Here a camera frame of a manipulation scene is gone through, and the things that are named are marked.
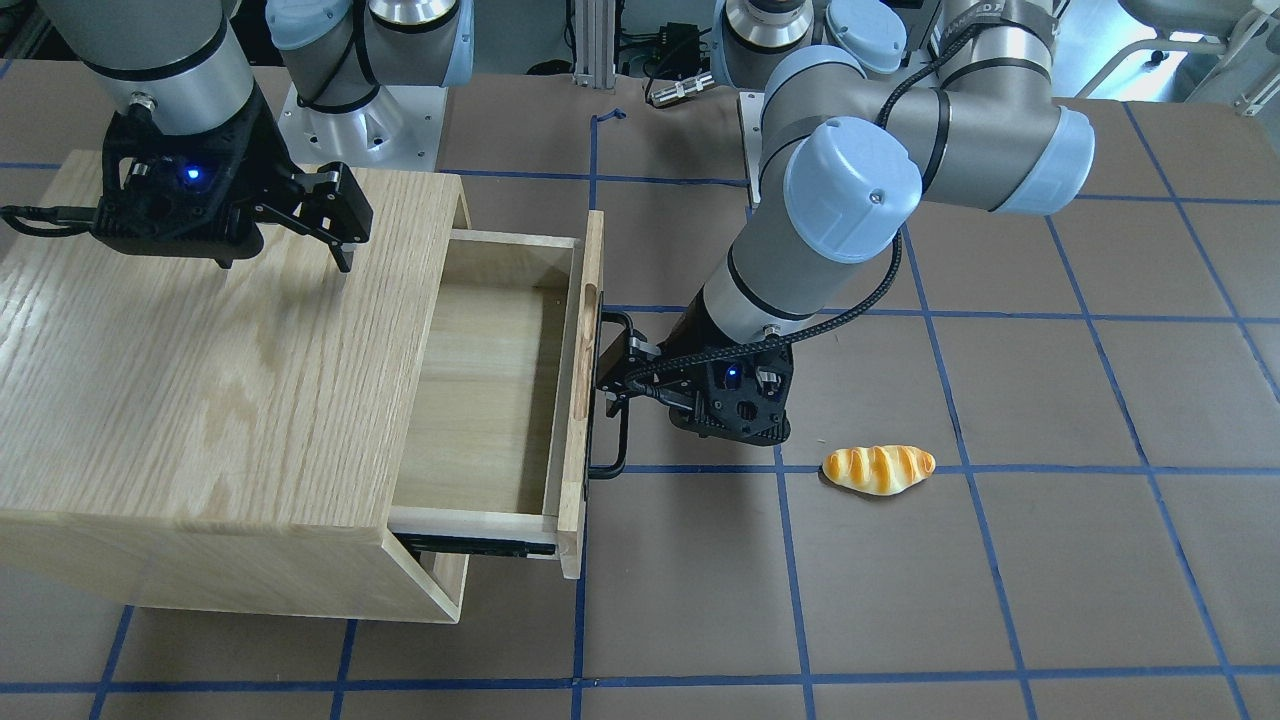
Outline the black gripper over cabinet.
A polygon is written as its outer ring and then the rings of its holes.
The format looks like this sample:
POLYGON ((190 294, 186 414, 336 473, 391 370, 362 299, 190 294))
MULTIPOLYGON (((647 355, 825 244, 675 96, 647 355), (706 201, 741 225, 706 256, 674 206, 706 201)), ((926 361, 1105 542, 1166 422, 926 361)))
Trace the black gripper over cabinet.
POLYGON ((111 118, 90 229, 97 241, 127 255, 228 268, 262 251, 259 222, 320 240, 349 273, 374 210, 343 161, 300 173, 268 108, 243 108, 197 135, 164 135, 140 108, 111 118))

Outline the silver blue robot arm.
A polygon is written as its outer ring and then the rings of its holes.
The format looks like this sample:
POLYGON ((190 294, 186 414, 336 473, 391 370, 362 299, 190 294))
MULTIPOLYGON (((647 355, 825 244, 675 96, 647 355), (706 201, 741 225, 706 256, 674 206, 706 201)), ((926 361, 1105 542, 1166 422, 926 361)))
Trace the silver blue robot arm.
POLYGON ((860 316, 899 273, 920 201, 1044 217, 1080 191, 1094 131, 1052 100, 1050 1, 948 1, 938 56, 879 1, 721 1, 716 79, 763 94, 760 201, 669 336, 596 368, 607 415, 645 396, 703 437, 788 438, 792 346, 860 316))

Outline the black gripper at drawer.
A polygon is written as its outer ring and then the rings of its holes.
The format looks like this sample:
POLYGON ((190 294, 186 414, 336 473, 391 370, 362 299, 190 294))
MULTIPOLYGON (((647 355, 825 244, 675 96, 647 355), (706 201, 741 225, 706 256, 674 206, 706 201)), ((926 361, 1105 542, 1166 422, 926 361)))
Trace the black gripper at drawer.
MULTIPOLYGON (((625 377, 660 356, 645 334, 620 334, 596 364, 596 388, 605 416, 616 416, 635 393, 625 377)), ((718 357, 636 375, 636 392, 669 409, 669 421, 700 437, 733 442, 785 442, 791 425, 785 409, 794 379, 791 345, 756 354, 718 357)))

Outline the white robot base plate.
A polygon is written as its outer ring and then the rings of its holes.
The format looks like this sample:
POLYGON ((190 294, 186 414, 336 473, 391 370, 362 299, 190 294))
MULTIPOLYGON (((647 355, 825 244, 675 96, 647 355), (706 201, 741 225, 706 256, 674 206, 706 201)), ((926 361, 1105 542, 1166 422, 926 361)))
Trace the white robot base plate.
POLYGON ((384 86, 366 106, 344 114, 302 109, 289 88, 278 127, 298 164, 343 161, 349 167, 431 173, 449 91, 384 86))

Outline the silver robot arm on cabinet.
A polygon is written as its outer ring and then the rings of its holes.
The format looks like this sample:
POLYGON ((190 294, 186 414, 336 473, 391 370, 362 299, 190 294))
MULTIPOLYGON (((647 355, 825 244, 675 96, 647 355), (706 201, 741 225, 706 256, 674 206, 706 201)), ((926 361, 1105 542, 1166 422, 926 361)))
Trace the silver robot arm on cabinet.
POLYGON ((5 206, 14 231, 93 236, 136 256, 257 256, 260 223, 321 241, 339 272, 374 213, 340 161, 297 167, 219 1, 44 1, 41 10, 108 90, 92 208, 5 206))

